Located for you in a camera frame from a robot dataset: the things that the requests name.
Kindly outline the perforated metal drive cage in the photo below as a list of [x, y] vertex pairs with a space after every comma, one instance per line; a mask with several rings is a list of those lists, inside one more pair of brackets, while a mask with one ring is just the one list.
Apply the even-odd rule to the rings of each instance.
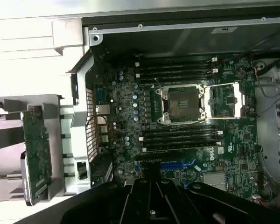
[[254, 64], [259, 161], [265, 178], [280, 188], [280, 61]]

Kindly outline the CPU socket with metal frame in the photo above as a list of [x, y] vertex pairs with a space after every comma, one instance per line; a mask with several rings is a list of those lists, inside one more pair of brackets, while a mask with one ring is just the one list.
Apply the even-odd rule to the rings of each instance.
[[166, 126], [191, 125], [207, 119], [202, 84], [175, 84], [159, 87], [161, 114], [156, 117]]

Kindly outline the grey parts rack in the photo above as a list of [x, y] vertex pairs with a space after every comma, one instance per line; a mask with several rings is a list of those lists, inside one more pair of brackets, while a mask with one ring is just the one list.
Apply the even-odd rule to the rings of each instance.
[[49, 197], [63, 196], [65, 180], [63, 169], [62, 131], [60, 121], [60, 97], [56, 94], [0, 97], [0, 106], [8, 114], [0, 117], [0, 201], [24, 198], [20, 156], [24, 152], [24, 136], [19, 114], [28, 105], [40, 105], [49, 136], [52, 183]]

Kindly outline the blue expansion slot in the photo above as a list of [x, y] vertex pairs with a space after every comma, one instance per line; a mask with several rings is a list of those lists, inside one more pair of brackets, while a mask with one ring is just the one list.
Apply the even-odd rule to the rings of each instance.
[[168, 163], [168, 164], [162, 164], [161, 170], [176, 170], [176, 169], [188, 169], [191, 167], [193, 163]]

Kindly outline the green GPU card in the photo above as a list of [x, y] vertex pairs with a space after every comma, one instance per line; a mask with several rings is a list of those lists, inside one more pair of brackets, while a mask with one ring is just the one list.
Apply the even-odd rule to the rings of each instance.
[[34, 206], [48, 196], [52, 167], [49, 134], [44, 124], [42, 107], [28, 105], [21, 113], [24, 152], [21, 153], [21, 175], [24, 200]]

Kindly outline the silver rear port block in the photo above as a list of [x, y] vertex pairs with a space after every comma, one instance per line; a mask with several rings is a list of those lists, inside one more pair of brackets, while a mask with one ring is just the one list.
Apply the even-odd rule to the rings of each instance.
[[102, 144], [109, 143], [110, 128], [108, 115], [110, 114], [110, 105], [96, 105], [96, 122], [98, 125], [99, 141]]

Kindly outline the black expansion slot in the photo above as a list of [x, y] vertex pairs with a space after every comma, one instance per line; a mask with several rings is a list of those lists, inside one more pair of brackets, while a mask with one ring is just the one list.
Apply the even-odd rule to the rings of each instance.
[[191, 152], [160, 152], [160, 153], [146, 153], [138, 154], [132, 157], [135, 161], [143, 160], [191, 160], [196, 157], [196, 153]]

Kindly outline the silver open PC case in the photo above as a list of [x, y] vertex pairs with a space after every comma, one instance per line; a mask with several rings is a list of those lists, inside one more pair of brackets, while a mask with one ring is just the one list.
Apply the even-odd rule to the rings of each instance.
[[[259, 59], [280, 61], [280, 6], [244, 7], [180, 12], [128, 12], [68, 19], [70, 35], [78, 41], [70, 46], [84, 46], [84, 53], [70, 69], [73, 111], [70, 155], [75, 170], [77, 191], [91, 188], [91, 161], [98, 156], [95, 132], [87, 126], [95, 114], [95, 100], [90, 90], [96, 81], [94, 71], [98, 56], [144, 56], [146, 58], [196, 55], [224, 55], [230, 62], [241, 58], [254, 63]], [[214, 28], [238, 27], [232, 33], [211, 34]], [[280, 188], [265, 178], [259, 161], [260, 147], [254, 146], [258, 159], [256, 204], [280, 210]]]

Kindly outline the thin metal locking lever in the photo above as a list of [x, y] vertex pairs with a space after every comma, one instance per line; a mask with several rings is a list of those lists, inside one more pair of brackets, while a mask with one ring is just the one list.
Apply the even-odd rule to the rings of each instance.
[[256, 119], [256, 117], [212, 117], [205, 120]]

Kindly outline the silver finned chipset heatsink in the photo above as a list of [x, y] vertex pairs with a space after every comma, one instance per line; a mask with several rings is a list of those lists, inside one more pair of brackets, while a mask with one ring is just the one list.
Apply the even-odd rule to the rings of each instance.
[[225, 172], [207, 172], [203, 174], [203, 182], [217, 189], [227, 191], [228, 184], [226, 182]]

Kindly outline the grey label on case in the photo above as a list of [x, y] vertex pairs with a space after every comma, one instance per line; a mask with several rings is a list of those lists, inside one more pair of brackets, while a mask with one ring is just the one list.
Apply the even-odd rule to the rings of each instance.
[[238, 27], [220, 27], [214, 28], [211, 34], [226, 34], [234, 32]]

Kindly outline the black RAM slot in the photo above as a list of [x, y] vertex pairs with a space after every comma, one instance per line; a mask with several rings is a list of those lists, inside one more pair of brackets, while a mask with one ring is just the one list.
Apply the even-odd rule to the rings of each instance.
[[191, 68], [209, 69], [212, 68], [212, 64], [211, 63], [181, 63], [181, 64], [171, 64], [171, 65], [158, 64], [158, 65], [136, 67], [135, 70], [145, 71], [145, 70], [170, 70], [170, 69], [191, 69]]
[[158, 136], [158, 137], [139, 137], [140, 142], [149, 142], [157, 140], [200, 140], [200, 139], [216, 139], [219, 135], [214, 134], [194, 134], [194, 135], [182, 135], [182, 136]]
[[218, 132], [218, 126], [193, 126], [193, 127], [183, 127], [183, 128], [167, 128], [167, 129], [156, 129], [143, 131], [143, 136], [153, 136], [153, 135], [166, 135], [166, 134], [181, 134], [181, 133], [204, 133], [204, 132]]
[[173, 82], [174, 80], [196, 80], [208, 78], [210, 74], [198, 74], [198, 73], [175, 73], [175, 74], [138, 74], [135, 76], [136, 80], [140, 80], [141, 82], [150, 82], [154, 81], [154, 79], [158, 79], [162, 82]]
[[155, 153], [155, 152], [166, 152], [166, 151], [174, 151], [174, 150], [188, 150], [188, 149], [201, 149], [201, 148], [209, 148], [216, 147], [216, 145], [206, 145], [206, 146], [157, 146], [157, 147], [142, 147], [141, 151], [143, 153]]
[[156, 75], [181, 75], [181, 74], [194, 74], [194, 75], [209, 75], [218, 73], [219, 69], [186, 69], [186, 70], [162, 70], [136, 73], [139, 76], [156, 76]]
[[213, 63], [219, 60], [218, 56], [185, 56], [185, 57], [163, 57], [143, 58], [140, 65], [153, 64], [181, 64], [181, 63]]
[[144, 147], [162, 147], [162, 146], [175, 146], [175, 145], [189, 145], [189, 146], [205, 146], [221, 143], [220, 140], [216, 139], [202, 139], [202, 140], [178, 140], [178, 141], [154, 141], [144, 142]]

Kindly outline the green motherboard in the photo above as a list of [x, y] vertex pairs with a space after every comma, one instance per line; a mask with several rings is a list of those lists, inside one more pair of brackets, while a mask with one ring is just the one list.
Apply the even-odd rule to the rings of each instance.
[[[224, 55], [205, 56], [218, 56], [219, 60], [211, 63], [211, 69], [218, 68], [218, 73], [210, 74], [208, 78], [173, 82], [162, 82], [156, 78], [150, 82], [136, 80], [136, 73], [151, 72], [135, 70], [136, 67], [147, 66], [140, 65], [140, 60], [146, 58], [144, 56], [96, 57], [96, 81], [90, 95], [95, 100], [95, 106], [110, 105], [108, 121], [111, 133], [109, 143], [100, 143], [96, 112], [88, 118], [87, 126], [96, 133], [98, 147], [98, 156], [91, 161], [92, 187], [107, 181], [114, 180], [124, 184], [129, 180], [142, 178], [145, 162], [158, 162], [160, 166], [168, 163], [193, 163], [188, 169], [161, 170], [161, 176], [187, 187], [193, 182], [203, 182], [204, 173], [225, 172], [228, 184], [226, 192], [256, 201], [259, 192], [258, 159], [254, 150], [257, 144], [256, 119], [205, 120], [178, 126], [166, 126], [156, 121], [156, 117], [161, 114], [161, 106], [160, 96], [155, 94], [155, 90], [175, 84], [202, 84], [205, 87], [204, 106], [207, 118], [257, 117], [251, 59], [226, 62]], [[214, 134], [219, 135], [216, 140], [221, 143], [217, 142], [216, 147], [169, 151], [195, 152], [196, 157], [191, 160], [132, 159], [138, 154], [146, 154], [141, 151], [144, 142], [139, 141], [139, 137], [146, 137], [142, 135], [143, 131], [193, 126], [218, 126], [219, 131], [148, 137]]]

